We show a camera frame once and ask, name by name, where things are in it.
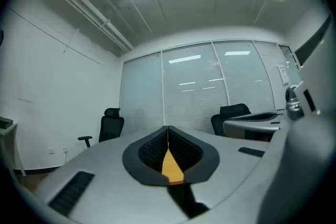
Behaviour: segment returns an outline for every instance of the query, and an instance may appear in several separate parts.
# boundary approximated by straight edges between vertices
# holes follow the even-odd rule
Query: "black office chair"
[[[120,136],[125,120],[119,117],[119,110],[111,108],[105,110],[105,116],[101,118],[99,143]],[[90,147],[91,138],[92,136],[82,136],[78,140],[85,140],[86,146]]]
[[[223,130],[224,121],[229,118],[244,116],[248,114],[251,114],[251,112],[248,109],[247,105],[245,104],[221,106],[221,110],[219,114],[213,115],[211,117],[211,123],[215,131],[215,134],[219,136],[227,137],[227,135],[224,133],[224,130]]]

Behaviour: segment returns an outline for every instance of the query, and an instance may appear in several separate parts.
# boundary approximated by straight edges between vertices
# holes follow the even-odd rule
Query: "window blinds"
[[[269,80],[272,85],[275,108],[284,109],[286,106],[285,92],[289,85],[292,85],[292,79],[289,72],[289,68],[285,61],[285,58],[276,44],[270,44],[265,42],[255,42],[256,48],[260,53],[260,56],[267,69]],[[287,75],[289,77],[289,83],[283,85],[282,78],[278,69],[278,65],[284,65]]]
[[[121,135],[163,125],[160,54],[124,64],[120,98]]]
[[[251,41],[214,42],[226,79],[231,105],[243,103],[251,113],[275,108],[262,60]]]
[[[166,51],[162,59],[166,125],[214,134],[211,117],[228,101],[212,45]]]

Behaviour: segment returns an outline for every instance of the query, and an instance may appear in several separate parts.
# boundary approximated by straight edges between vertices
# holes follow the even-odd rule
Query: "ceiling light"
[[[194,82],[187,82],[187,83],[181,83],[179,85],[187,85],[187,84],[194,84],[194,83],[196,83],[196,81],[194,81]]]
[[[224,79],[210,79],[209,81],[224,80]]]
[[[178,58],[174,60],[168,61],[169,63],[175,63],[175,62],[183,62],[183,61],[189,61],[189,60],[194,60],[194,59],[199,59],[201,55],[195,55],[195,56],[189,56],[189,57],[184,57],[184,58]]]
[[[225,56],[227,55],[248,55],[250,51],[227,51]]]

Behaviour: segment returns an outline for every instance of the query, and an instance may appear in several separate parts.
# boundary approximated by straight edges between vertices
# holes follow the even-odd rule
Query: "floor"
[[[17,175],[16,177],[22,186],[33,192],[38,184],[40,184],[40,182],[47,177],[47,175],[48,174],[27,175],[26,177],[22,175]]]

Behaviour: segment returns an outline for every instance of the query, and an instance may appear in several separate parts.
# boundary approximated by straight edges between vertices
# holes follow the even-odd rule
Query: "white wall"
[[[312,0],[309,8],[286,33],[291,50],[294,52],[305,44],[319,30],[328,16],[327,5],[322,0]]]
[[[104,110],[119,107],[122,62],[69,7],[63,0],[11,0],[0,21],[0,116],[18,122],[25,169],[64,164],[62,147],[67,160],[85,150],[79,136],[97,143]]]
[[[140,44],[136,46],[134,50],[124,54],[120,59],[123,61],[129,61],[131,59],[142,57],[156,51],[195,42],[240,38],[288,44],[287,39],[283,35],[268,29],[250,26],[211,27],[185,31]]]

